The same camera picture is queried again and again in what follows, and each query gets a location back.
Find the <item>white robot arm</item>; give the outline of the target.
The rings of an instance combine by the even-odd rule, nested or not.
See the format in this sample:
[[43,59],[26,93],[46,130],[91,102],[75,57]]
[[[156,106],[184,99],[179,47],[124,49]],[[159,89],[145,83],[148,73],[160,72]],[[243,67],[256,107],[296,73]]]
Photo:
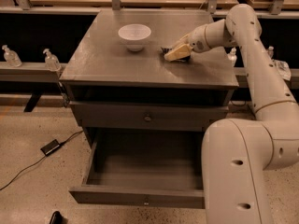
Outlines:
[[173,62],[216,47],[238,46],[254,120],[221,119],[202,141],[206,224],[274,224],[264,170],[299,162],[299,105],[260,40],[254,9],[236,5],[225,19],[195,28],[164,55]]

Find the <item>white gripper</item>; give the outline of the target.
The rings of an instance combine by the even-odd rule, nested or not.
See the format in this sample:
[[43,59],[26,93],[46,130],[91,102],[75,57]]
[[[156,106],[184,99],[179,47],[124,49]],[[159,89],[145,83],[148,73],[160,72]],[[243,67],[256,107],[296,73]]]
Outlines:
[[211,49],[212,47],[208,44],[206,38],[206,27],[200,26],[176,41],[172,45],[172,50],[166,53],[164,58],[169,62],[173,62],[175,59],[191,56],[192,50],[194,52],[206,52]]

